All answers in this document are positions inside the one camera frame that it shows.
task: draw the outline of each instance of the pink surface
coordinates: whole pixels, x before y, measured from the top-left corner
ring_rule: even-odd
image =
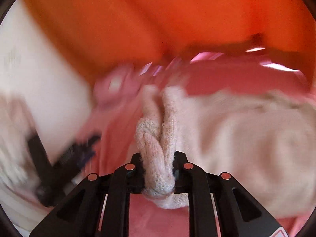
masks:
[[[127,75],[126,82],[114,96],[108,95],[110,79],[96,85],[99,106],[78,135],[84,139],[93,132],[101,132],[102,139],[96,145],[97,155],[86,166],[85,173],[92,172],[105,175],[127,163],[132,153],[137,152],[133,137],[136,124],[141,117],[141,86],[157,83],[164,86],[173,71],[160,71],[153,77],[153,70],[138,76],[129,69],[120,69],[117,74]],[[236,93],[259,94],[268,90],[279,89],[295,97],[311,97],[302,80],[294,72],[284,72],[259,65],[258,59],[252,56],[228,59],[221,56],[214,61],[197,61],[181,69],[182,75],[190,77],[186,86],[189,95],[210,94],[223,88],[230,88]],[[281,219],[279,222],[290,236],[304,225],[308,215],[297,218]],[[130,237],[142,236],[189,236],[188,209],[164,210],[156,207],[142,195],[132,195],[130,203]]]

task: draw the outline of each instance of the black metal bracket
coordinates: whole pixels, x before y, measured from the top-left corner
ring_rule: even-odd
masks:
[[[29,139],[29,152],[40,179],[35,194],[44,206],[55,206],[66,196],[64,188],[94,156],[92,145],[99,139],[94,135],[84,144],[73,143],[54,165],[50,164],[38,134]]]
[[[222,237],[270,237],[281,227],[230,174],[205,173],[197,165],[188,163],[181,152],[175,153],[173,167],[174,192],[189,194],[190,237],[217,236],[211,193]],[[30,237],[127,237],[130,194],[142,193],[143,174],[137,153],[131,163],[119,167],[113,174],[88,175],[38,224]]]

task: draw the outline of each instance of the white sticker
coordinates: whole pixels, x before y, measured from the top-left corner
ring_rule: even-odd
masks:
[[[270,237],[289,237],[283,227],[277,229]]]

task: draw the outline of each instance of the folded cloth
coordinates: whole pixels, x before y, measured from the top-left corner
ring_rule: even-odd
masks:
[[[188,205],[173,194],[175,150],[206,172],[230,172],[277,218],[315,205],[316,110],[278,92],[187,97],[179,87],[144,91],[136,143],[144,194],[159,207]]]
[[[35,177],[27,146],[34,131],[26,104],[21,99],[0,95],[0,183],[23,185]]]

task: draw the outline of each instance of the sticker with red border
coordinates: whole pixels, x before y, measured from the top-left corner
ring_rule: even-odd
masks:
[[[277,229],[270,237],[289,237],[283,227]]]

